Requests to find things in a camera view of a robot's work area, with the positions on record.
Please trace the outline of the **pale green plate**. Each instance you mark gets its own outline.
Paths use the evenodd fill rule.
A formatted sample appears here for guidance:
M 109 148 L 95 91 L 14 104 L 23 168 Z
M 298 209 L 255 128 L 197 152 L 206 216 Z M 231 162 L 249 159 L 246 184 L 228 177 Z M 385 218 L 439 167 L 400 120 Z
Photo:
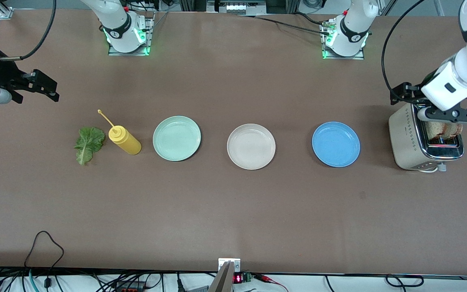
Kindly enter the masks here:
M 186 116 L 176 115 L 160 122 L 154 130 L 152 142 L 155 152 L 167 161 L 183 161 L 200 148 L 201 129 Z

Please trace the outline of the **black device with white lights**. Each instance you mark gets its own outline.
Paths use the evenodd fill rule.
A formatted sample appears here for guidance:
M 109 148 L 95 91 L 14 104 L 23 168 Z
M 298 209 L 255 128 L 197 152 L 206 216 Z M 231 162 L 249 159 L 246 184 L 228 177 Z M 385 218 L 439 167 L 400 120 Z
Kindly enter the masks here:
M 206 11 L 249 16 L 265 15 L 267 5 L 265 0 L 207 0 Z

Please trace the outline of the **white bread slice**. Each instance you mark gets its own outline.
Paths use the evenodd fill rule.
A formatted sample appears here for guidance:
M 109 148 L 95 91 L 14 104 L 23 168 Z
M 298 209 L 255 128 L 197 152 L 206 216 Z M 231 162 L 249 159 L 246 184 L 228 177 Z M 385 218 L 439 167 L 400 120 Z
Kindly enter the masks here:
M 450 140 L 462 133 L 463 125 L 459 123 L 445 124 L 445 132 L 443 133 L 443 140 Z
M 443 137 L 447 131 L 447 124 L 443 122 L 423 122 L 426 128 L 426 136 L 428 140 L 439 139 Z

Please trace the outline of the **blue plate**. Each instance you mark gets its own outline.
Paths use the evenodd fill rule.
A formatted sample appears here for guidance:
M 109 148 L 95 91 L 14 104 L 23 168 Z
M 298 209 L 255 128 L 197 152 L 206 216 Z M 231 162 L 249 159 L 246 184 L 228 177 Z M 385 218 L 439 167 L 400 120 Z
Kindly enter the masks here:
M 361 152 L 356 132 L 342 122 L 326 122 L 318 126 L 311 139 L 313 153 L 319 161 L 330 167 L 347 167 Z

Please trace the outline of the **green lettuce leaf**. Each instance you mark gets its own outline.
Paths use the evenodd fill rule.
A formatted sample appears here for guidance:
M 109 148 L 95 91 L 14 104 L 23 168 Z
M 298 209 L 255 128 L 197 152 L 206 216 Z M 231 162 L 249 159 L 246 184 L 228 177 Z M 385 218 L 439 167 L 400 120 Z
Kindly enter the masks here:
M 76 161 L 79 165 L 85 165 L 92 160 L 93 154 L 100 151 L 105 140 L 105 133 L 97 127 L 82 127 L 79 137 L 74 145 Z

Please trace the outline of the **beige plate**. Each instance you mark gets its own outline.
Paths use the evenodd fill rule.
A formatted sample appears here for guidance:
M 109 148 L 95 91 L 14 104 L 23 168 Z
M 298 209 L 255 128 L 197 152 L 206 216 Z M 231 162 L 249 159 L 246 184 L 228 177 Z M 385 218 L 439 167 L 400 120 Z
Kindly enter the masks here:
M 274 159 L 276 141 L 267 128 L 258 124 L 244 124 L 229 135 L 227 153 L 232 163 L 238 167 L 259 170 Z

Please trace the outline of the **small white mounting plate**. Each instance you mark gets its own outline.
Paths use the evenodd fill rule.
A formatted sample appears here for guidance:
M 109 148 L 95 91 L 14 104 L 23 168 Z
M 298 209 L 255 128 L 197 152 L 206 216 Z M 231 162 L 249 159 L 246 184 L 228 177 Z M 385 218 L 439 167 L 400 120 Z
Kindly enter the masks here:
M 231 262 L 231 266 L 233 266 L 234 272 L 240 272 L 241 261 L 239 258 L 219 258 L 218 259 L 218 270 L 222 268 L 224 264 Z

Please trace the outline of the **beige chrome toaster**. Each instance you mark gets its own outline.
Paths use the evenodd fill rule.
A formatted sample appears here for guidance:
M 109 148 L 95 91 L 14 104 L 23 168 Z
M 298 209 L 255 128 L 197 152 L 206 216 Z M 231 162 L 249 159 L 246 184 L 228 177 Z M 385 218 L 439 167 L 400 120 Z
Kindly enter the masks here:
M 418 108 L 406 104 L 388 120 L 390 141 L 397 166 L 408 171 L 432 173 L 446 171 L 446 164 L 463 157 L 461 135 L 454 139 L 443 137 L 428 140 L 426 128 L 417 117 Z

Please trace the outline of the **yellow squeeze bottle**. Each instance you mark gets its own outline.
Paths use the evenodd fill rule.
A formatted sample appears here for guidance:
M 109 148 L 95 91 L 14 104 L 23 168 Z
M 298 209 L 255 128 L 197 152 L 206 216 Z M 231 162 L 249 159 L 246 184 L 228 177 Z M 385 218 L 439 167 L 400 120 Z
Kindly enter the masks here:
M 126 128 L 113 124 L 100 109 L 97 112 L 111 125 L 109 130 L 111 142 L 129 155 L 137 155 L 141 151 L 141 143 Z

